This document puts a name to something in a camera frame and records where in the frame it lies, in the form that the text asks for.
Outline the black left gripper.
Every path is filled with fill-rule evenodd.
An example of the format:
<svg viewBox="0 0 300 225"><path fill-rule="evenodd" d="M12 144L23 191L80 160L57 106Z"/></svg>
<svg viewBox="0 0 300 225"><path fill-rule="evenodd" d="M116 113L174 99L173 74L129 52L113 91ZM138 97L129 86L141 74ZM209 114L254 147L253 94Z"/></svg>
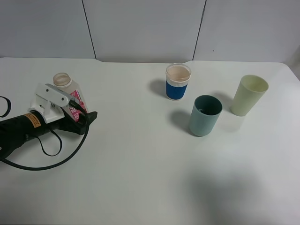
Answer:
<svg viewBox="0 0 300 225"><path fill-rule="evenodd" d="M64 115L64 118L49 124L45 123L37 111L1 121L0 151L13 152L34 138L39 139L39 137L44 134L52 133L59 140L60 148L58 152L61 152L62 140L55 133L55 130L62 128L63 131L83 135L86 132L87 118L89 124L91 124L97 118L98 113L96 111L87 113L87 118L85 115L80 114L78 121L75 121L66 112L64 112Z"/></svg>

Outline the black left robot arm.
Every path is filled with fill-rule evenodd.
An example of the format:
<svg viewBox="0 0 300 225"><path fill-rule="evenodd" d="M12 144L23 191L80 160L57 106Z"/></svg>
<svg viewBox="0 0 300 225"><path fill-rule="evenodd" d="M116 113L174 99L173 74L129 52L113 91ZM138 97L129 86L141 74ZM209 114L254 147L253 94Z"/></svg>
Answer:
<svg viewBox="0 0 300 225"><path fill-rule="evenodd" d="M37 111L13 117L0 122L0 158L7 158L24 143L52 132L56 129L83 135L86 131L86 118L80 114L76 122L66 113L57 121L46 123Z"/></svg>

